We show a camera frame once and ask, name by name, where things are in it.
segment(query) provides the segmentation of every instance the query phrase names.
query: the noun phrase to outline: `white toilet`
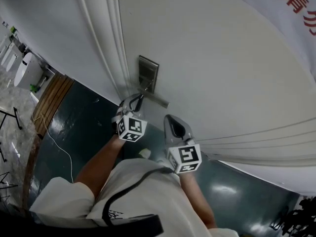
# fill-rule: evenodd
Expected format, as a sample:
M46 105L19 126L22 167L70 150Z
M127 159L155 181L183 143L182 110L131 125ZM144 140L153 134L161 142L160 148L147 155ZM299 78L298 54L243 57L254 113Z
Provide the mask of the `white toilet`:
M16 72L14 86L30 90L30 84L36 85L42 75L43 70L40 67L37 57L32 53L28 53L23 58Z
M1 61L1 66L3 66L7 72L10 70L13 71L19 67L21 61L22 53L14 43L11 43Z
M3 40L0 43L0 61L4 57L6 50L9 48L11 44L10 36L4 35Z

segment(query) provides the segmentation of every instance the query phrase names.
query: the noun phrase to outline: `white sleeve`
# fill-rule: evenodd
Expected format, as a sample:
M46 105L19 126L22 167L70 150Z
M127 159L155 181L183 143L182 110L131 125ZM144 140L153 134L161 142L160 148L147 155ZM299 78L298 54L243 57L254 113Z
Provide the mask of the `white sleeve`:
M88 186L56 177L43 189L30 211L60 218L86 218L93 204L94 195Z
M212 237L238 237L237 232L227 228L212 228L209 232Z

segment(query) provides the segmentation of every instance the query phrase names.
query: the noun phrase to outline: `black strap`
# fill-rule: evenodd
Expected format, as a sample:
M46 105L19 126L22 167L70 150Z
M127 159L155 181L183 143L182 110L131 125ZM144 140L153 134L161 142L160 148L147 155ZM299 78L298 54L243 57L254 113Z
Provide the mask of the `black strap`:
M135 184L133 184L132 186L126 188L125 190L122 190L116 194L114 194L112 197L109 198L109 200L106 202L104 208L103 208L103 212L102 212L102 219L105 221L105 223L108 226L113 226L110 217L109 217L109 210L110 210L110 206L111 204L121 198L122 196L126 195L127 193L129 193L131 190L135 189L137 186L139 186L149 175L155 173L155 172L159 172L161 174L171 174L171 173L175 173L174 170L172 170L171 168L168 167L162 167L162 168L158 168L158 169L154 169L151 171L146 172L143 177L136 182Z

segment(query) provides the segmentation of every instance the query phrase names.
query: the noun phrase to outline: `white cable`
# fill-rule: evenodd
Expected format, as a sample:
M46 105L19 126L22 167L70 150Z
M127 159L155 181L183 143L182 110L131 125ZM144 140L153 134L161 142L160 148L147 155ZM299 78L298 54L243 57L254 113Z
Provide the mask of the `white cable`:
M57 146L60 150L64 151L64 152L69 156L69 158L70 158L70 166L71 166L70 175L71 175L71 180L72 180L72 182L74 182L74 178L73 178L73 160L72 160L70 154L67 153L65 150L63 150L63 149L57 144L57 142L53 139L53 137L50 135L50 133L48 132L48 129L47 129L47 127L46 127L46 122L45 122L45 118L44 118L43 114L41 113L41 117L38 117L37 119L34 119L34 116L33 116L33 113L32 113L32 119L33 119L33 121L36 121L36 120L38 120L38 119L40 119L40 118L43 118L43 120L44 120L44 126L45 126L45 129L46 129L46 131L47 131L48 136L53 140L53 142L56 144L56 146Z

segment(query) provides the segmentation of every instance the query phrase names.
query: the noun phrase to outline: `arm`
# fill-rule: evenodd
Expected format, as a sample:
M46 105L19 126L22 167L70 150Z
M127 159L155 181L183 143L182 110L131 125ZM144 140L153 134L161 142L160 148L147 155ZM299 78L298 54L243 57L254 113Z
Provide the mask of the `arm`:
M112 171L125 141L114 135L109 142L82 168L75 183L87 185L96 198Z
M194 211L208 229L217 228L214 213L202 194L194 175L189 173L180 174L180 183L187 195Z

